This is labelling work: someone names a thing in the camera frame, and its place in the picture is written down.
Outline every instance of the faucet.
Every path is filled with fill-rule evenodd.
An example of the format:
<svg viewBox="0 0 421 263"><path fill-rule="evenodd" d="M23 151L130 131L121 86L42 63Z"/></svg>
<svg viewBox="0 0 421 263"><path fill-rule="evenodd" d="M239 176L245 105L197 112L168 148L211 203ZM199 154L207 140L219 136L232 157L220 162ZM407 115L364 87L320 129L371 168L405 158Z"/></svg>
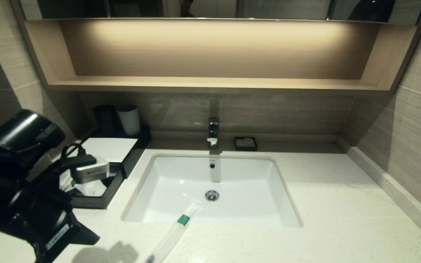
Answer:
<svg viewBox="0 0 421 263"><path fill-rule="evenodd" d="M219 124L220 120L217 117L209 118L209 135L207 137L207 146L209 149L219 148Z"/></svg>

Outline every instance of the white sink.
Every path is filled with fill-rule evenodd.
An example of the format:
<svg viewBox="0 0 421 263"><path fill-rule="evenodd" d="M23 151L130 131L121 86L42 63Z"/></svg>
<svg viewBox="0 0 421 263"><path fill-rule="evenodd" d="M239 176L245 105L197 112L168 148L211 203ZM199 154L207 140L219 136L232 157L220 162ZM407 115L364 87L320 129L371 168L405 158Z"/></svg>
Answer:
<svg viewBox="0 0 421 263"><path fill-rule="evenodd" d="M209 190L217 201L206 199ZM197 200L203 209L193 224L301 227L270 159L155 156L133 196L125 221L171 223Z"/></svg>

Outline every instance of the sink drain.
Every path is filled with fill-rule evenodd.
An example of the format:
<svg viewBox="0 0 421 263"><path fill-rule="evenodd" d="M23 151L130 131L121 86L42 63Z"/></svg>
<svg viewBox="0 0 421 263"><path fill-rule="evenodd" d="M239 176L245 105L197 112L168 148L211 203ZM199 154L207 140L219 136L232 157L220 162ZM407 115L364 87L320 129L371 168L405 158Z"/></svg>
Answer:
<svg viewBox="0 0 421 263"><path fill-rule="evenodd" d="M207 201L217 201L219 199L219 193L214 190L207 191L206 193L206 199Z"/></svg>

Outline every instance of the white countertop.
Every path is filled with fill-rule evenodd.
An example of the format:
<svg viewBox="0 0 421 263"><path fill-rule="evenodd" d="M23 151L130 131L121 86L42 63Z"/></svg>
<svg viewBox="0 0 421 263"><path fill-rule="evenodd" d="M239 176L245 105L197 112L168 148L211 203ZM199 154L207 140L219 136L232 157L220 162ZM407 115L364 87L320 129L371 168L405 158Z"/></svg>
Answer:
<svg viewBox="0 0 421 263"><path fill-rule="evenodd" d="M277 152L224 151L221 155L272 157L287 183L303 227L206 226L193 225L191 220L166 262L421 262L421 230L335 145L276 146ZM160 153L209 152L145 150L107 210L75 209L77 219L99 235L100 241L95 246L69 245L55 263L145 261L172 222L125 222L122 214L150 158ZM0 233L0 263L33 261L27 243Z"/></svg>

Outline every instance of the green label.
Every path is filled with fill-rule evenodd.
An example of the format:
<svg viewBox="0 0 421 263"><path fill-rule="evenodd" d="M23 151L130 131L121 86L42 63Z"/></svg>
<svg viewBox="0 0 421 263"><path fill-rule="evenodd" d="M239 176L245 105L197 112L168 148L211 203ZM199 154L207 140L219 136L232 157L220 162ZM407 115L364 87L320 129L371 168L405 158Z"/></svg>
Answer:
<svg viewBox="0 0 421 263"><path fill-rule="evenodd" d="M189 221L189 216L187 215L182 215L180 217L180 219L178 220L178 223L182 224L182 225L186 225L186 223Z"/></svg>

